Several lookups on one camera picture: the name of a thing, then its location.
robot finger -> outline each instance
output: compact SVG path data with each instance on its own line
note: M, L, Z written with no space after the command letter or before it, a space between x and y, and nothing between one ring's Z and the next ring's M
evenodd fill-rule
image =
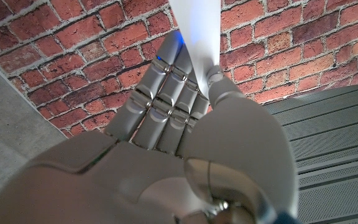
M159 48L156 57L145 72L139 84L132 91L129 99L117 112L104 132L122 141L128 141L143 120L146 111L162 86L171 66L183 45L179 31L167 35Z
M190 56L184 45L175 60L172 71L132 139L134 144L146 149L155 147L192 68Z

concrete surface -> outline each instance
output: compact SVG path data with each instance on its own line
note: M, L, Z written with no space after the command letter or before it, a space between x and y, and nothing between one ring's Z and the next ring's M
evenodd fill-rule
M0 74L0 188L29 159L65 139Z

robotic hand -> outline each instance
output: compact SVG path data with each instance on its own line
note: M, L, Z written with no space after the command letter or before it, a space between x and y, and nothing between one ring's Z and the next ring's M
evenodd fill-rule
M281 126L219 66L206 80L207 115L181 34L168 34L104 134L60 143L2 189L0 223L295 223Z

silver metal part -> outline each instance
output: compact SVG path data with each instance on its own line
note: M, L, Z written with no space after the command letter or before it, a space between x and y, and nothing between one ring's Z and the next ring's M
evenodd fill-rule
M197 197L206 202L212 203L211 187L209 185L209 161L202 159L188 159L185 162L185 175L191 189Z
M265 194L273 211L296 216L297 181L288 139L277 120L252 100L231 97L220 101L212 112L197 122L183 149L185 160L214 162L210 169L212 197L228 202L239 201L242 205L247 200L253 205L263 205L256 202ZM261 190L251 189L247 179ZM225 183L231 183L233 190L242 189L240 192L243 196L225 187ZM271 214L264 207L254 212L256 220L264 220L257 214Z
M208 111L209 100L205 98L200 92L194 101L193 107L190 112L190 116L201 119Z
M168 64L162 60L153 59L150 67L144 73L139 84L137 84L136 89L151 99L154 99L169 70L170 67Z
M212 219L214 224L253 224L253 216L242 207L231 206L228 209L218 212Z
M147 108L141 106L133 98L129 98L118 110L114 119L104 129L108 135L112 135L122 141L128 141L142 121Z
M173 31L164 39L157 56L152 60L130 98L119 109L114 119L106 126L104 132L120 140L128 141L143 120L146 111L161 88L166 74L183 45L179 31Z
M183 134L181 136L178 149L175 155L183 157L185 155L186 142L188 142L189 137L191 135L191 131L193 130L192 126L195 124L194 120L190 121L190 124L187 124L185 129L183 130Z
M182 224L209 224L209 220L204 212L190 214L181 220Z
M145 149L153 149L172 110L173 107L166 102L155 99L132 142Z
M196 100L196 96L197 91L186 83L175 106L183 111L186 111L187 113L190 113L193 103Z
M178 109L173 110L161 134L160 140L158 140L156 149L175 155L189 118L186 112Z
M175 60L175 67L180 71L183 71L185 74L189 74L193 69L189 52L187 51L187 47L185 44L183 44L183 47L181 48L180 53Z
M272 223L276 219L275 210L264 191L242 172L190 158L185 161L185 175L194 193L206 202L213 203L216 198L241 205L255 216L256 223Z
M179 94L185 84L186 76L187 74L185 73L177 75L175 71L171 72L160 92L158 93L158 97L169 103L171 106L175 105L175 102L177 101Z

